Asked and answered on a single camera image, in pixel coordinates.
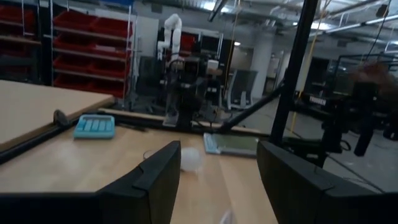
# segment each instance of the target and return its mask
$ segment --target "black metal pole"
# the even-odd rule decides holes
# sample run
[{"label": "black metal pole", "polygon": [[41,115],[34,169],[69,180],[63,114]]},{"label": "black metal pole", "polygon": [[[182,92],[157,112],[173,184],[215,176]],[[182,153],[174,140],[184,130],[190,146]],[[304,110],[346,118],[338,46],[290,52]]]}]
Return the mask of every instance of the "black metal pole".
[{"label": "black metal pole", "polygon": [[285,73],[285,85],[280,95],[278,109],[274,124],[272,125],[270,142],[280,146],[284,135],[287,117],[293,100],[293,95],[299,78],[301,64],[305,49],[307,48],[308,36],[310,35],[313,17],[317,10],[318,0],[304,0],[300,20],[298,22],[296,36],[294,38],[292,54]]},{"label": "black metal pole", "polygon": [[232,118],[231,120],[225,122],[216,132],[225,133],[227,131],[230,131],[233,126],[238,125],[241,121],[248,118],[254,112],[265,106],[267,103],[276,99],[280,95],[283,86],[284,84],[277,87],[276,90],[274,90],[270,95],[263,97],[261,100],[253,104],[250,108],[244,110],[241,114],[237,115],[235,118]]}]

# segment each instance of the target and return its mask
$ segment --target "wooden tabletop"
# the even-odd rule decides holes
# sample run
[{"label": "wooden tabletop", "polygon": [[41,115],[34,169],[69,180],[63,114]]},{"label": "wooden tabletop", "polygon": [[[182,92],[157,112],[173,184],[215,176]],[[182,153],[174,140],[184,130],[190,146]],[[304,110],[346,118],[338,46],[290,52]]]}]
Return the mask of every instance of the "wooden tabletop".
[{"label": "wooden tabletop", "polygon": [[73,140],[72,129],[0,166],[0,192],[93,192],[135,168],[143,154],[170,141],[204,157],[197,172],[182,172],[172,223],[277,223],[256,160],[205,154],[203,136],[116,128],[112,140]]},{"label": "wooden tabletop", "polygon": [[[1,150],[50,128],[56,109],[72,118],[112,103],[113,97],[0,81],[0,102],[0,126],[7,127],[0,131]],[[112,140],[73,140],[72,132],[1,165],[0,192],[94,192],[135,168],[145,152],[180,140],[182,147],[197,148],[204,160],[196,172],[181,173],[172,223],[218,224],[228,210],[233,223],[277,223],[256,161],[205,154],[201,135],[117,127]]]},{"label": "wooden tabletop", "polygon": [[111,95],[0,80],[0,152],[50,128],[56,109],[74,118],[113,101]]}]

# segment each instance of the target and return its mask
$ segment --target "light blue calculator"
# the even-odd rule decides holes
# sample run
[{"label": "light blue calculator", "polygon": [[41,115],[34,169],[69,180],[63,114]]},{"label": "light blue calculator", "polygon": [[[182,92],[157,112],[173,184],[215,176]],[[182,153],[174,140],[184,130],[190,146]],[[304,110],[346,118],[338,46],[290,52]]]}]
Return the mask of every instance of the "light blue calculator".
[{"label": "light blue calculator", "polygon": [[74,138],[111,139],[114,136],[114,117],[109,115],[81,115],[73,132]]}]

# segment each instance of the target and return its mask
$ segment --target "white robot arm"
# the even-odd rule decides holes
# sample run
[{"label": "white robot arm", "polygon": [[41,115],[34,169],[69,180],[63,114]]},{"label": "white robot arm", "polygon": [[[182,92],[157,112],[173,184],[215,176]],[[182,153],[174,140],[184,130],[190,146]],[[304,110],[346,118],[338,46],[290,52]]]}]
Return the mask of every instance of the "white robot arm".
[{"label": "white robot arm", "polygon": [[158,41],[157,43],[157,59],[162,60],[162,55],[164,49],[170,47],[170,41],[172,42],[172,58],[171,61],[178,59],[178,53],[180,52],[180,42],[181,42],[181,28],[182,21],[177,14],[172,14],[164,22],[164,41]]}]

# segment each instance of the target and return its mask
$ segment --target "red storage bin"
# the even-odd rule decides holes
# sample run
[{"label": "red storage bin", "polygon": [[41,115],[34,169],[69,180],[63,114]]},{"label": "red storage bin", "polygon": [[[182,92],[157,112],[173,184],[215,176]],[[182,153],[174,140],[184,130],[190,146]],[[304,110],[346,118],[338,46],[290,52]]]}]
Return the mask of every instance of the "red storage bin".
[{"label": "red storage bin", "polygon": [[192,47],[195,43],[195,36],[183,34],[181,35],[181,50],[192,51]]},{"label": "red storage bin", "polygon": [[76,55],[61,55],[54,60],[53,64],[56,69],[88,73],[91,59]]},{"label": "red storage bin", "polygon": [[130,55],[131,51],[128,50],[126,53],[125,41],[98,39],[93,44],[93,53],[112,57],[126,58],[126,55]]},{"label": "red storage bin", "polygon": [[54,24],[59,27],[90,31],[92,23],[97,19],[95,16],[89,16],[80,12],[65,11],[54,18]]},{"label": "red storage bin", "polygon": [[[2,8],[0,8],[0,19],[21,24],[22,8],[15,6],[2,6]],[[35,23],[33,10],[24,9],[24,20],[26,26],[32,26]]]},{"label": "red storage bin", "polygon": [[19,42],[0,40],[0,54],[16,57],[28,57],[29,47],[26,44]]},{"label": "red storage bin", "polygon": [[94,80],[90,84],[90,91],[96,93],[111,94],[118,98],[123,98],[123,82],[109,80]]},{"label": "red storage bin", "polygon": [[[130,22],[130,33],[132,35],[132,22]],[[91,26],[93,32],[108,34],[118,37],[127,37],[127,21],[98,18]]]},{"label": "red storage bin", "polygon": [[80,77],[77,75],[58,74],[58,77],[54,81],[54,86],[88,91],[91,82],[91,78]]},{"label": "red storage bin", "polygon": [[106,77],[124,78],[127,74],[125,62],[95,60],[90,65],[90,72]]},{"label": "red storage bin", "polygon": [[54,41],[54,47],[64,50],[74,50],[91,53],[94,40],[90,37],[82,37],[71,34],[61,34]]}]

